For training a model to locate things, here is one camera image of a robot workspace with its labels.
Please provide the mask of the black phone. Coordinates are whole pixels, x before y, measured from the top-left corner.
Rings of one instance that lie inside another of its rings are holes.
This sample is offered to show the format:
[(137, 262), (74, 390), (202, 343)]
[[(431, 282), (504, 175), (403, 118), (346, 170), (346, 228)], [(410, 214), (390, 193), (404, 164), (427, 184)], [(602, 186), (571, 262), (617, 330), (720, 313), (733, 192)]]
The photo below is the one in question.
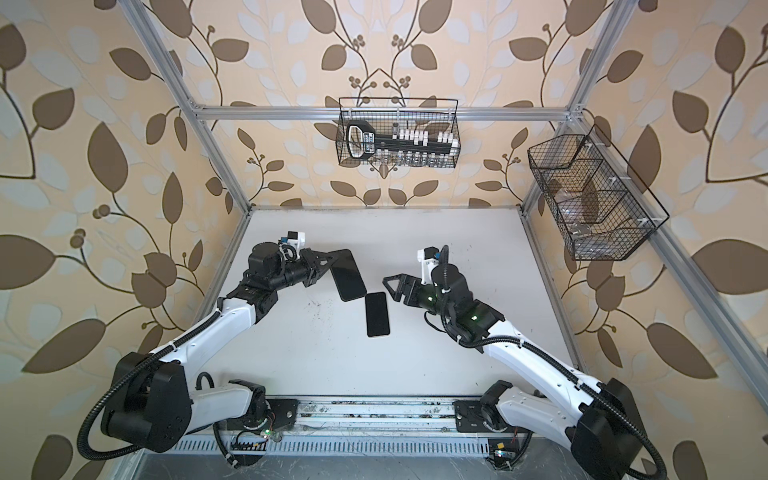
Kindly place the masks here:
[(388, 336), (391, 333), (387, 298), (384, 292), (365, 296), (366, 333), (369, 338)]

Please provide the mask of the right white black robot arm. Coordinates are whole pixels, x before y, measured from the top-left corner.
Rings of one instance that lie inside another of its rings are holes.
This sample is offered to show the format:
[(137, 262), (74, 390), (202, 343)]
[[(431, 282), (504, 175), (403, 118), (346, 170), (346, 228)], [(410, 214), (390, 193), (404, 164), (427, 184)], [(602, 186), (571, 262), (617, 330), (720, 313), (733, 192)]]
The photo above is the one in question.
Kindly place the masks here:
[(546, 352), (501, 312), (476, 299), (455, 265), (431, 268), (427, 280), (399, 274), (382, 283), (394, 301), (437, 316), (458, 346), (501, 362), (539, 391), (533, 396), (510, 384), (500, 386), (491, 395), (492, 418), (569, 449), (593, 479), (646, 478), (632, 466), (641, 452), (654, 463), (651, 478), (666, 478), (665, 461), (629, 388), (616, 379), (602, 382)]

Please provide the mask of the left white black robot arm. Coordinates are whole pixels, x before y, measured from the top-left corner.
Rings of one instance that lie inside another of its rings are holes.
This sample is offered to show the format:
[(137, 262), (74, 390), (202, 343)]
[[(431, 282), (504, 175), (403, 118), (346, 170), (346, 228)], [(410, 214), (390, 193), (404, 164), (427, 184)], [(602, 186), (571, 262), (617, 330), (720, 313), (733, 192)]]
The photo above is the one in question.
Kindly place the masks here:
[(296, 250), (287, 243), (253, 247), (238, 285), (217, 299), (212, 312), (188, 331), (149, 353), (132, 352), (116, 365), (109, 390), (87, 414), (77, 437), (90, 460), (137, 450), (170, 450), (188, 433), (237, 419), (250, 428), (269, 425), (263, 386), (241, 379), (196, 388), (205, 364), (238, 335), (262, 320), (280, 290), (314, 285), (342, 257), (339, 250)]

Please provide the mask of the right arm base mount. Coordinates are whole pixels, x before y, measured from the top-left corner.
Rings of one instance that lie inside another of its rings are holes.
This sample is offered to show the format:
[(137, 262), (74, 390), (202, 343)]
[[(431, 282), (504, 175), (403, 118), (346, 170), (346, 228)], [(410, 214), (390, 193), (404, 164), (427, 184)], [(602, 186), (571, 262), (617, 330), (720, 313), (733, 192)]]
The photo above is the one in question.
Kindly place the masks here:
[(533, 433), (506, 423), (495, 405), (480, 400), (457, 400), (453, 403), (456, 429), (464, 434), (501, 434), (489, 440), (486, 461), (500, 471), (512, 471), (522, 461), (533, 439)]

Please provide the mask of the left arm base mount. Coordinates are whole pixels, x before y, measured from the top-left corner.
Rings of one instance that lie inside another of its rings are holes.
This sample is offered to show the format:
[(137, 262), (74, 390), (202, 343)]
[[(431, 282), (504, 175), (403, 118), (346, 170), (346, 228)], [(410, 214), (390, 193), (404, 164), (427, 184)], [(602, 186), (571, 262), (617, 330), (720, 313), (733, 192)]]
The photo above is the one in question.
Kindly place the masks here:
[(298, 407), (297, 399), (266, 399), (241, 417), (214, 423), (214, 440), (227, 464), (244, 469), (258, 463), (267, 448), (295, 425)]

